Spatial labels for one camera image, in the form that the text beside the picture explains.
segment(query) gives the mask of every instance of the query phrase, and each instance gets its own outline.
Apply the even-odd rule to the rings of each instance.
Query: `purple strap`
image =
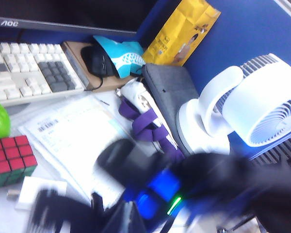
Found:
[[[168,135],[167,129],[162,125],[161,127],[153,127],[152,122],[157,119],[153,109],[140,114],[138,109],[132,105],[126,98],[122,98],[119,108],[119,113],[131,120],[134,137],[142,141],[158,141],[162,150],[168,154],[175,162],[184,158],[179,148],[175,148],[166,138]]]

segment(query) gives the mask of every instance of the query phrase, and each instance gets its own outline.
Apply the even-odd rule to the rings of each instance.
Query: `white desk surface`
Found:
[[[106,108],[109,110],[109,112],[119,121],[119,123],[122,125],[122,127],[128,132],[131,129],[131,122],[118,113],[118,107],[120,105],[120,99],[116,96],[114,91],[108,91],[108,92],[102,92],[102,93],[96,93],[95,96],[108,103],[108,105],[105,105]],[[34,111],[35,109],[38,109],[43,106],[47,106],[50,103],[53,103],[55,101],[58,101],[58,99],[54,100],[47,100],[47,101],[40,101],[40,102],[33,102],[29,104],[23,111]],[[17,120],[14,120],[14,118],[17,118],[17,113],[14,114],[15,111],[19,111],[24,106],[15,106],[15,107],[9,107],[7,108],[10,116],[11,116],[11,128],[12,132],[16,131],[17,128]],[[151,143],[141,143],[143,147],[145,147],[145,150],[148,151],[148,153],[154,153],[156,151],[155,147]],[[33,172],[32,176],[35,177],[41,177],[45,179],[52,179],[52,180],[63,180],[58,172],[43,158],[41,154],[39,154],[34,148],[33,152],[37,158],[38,166]],[[10,185],[7,187],[0,188],[0,233],[22,233],[25,231],[27,226],[27,220],[29,216],[29,211],[23,211],[23,210],[16,210],[14,209],[14,206],[16,204],[16,201],[14,200],[7,200],[6,193],[9,189],[21,189],[21,183]],[[77,200],[82,200],[82,197],[68,184],[67,187],[67,196],[73,197]]]

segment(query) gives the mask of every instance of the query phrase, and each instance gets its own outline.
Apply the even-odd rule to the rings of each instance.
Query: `desk fan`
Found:
[[[291,66],[270,53],[225,69],[181,106],[177,129],[190,153],[228,154],[233,131],[251,147],[282,138],[291,132]]]

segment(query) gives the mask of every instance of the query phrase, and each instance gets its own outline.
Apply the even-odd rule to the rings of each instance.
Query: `gray pouch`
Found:
[[[184,67],[146,64],[142,73],[179,148],[185,156],[190,155],[179,137],[176,125],[181,105],[199,97],[188,71]]]

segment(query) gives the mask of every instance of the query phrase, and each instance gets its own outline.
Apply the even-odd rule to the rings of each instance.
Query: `monitor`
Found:
[[[0,0],[0,26],[133,36],[157,0]]]

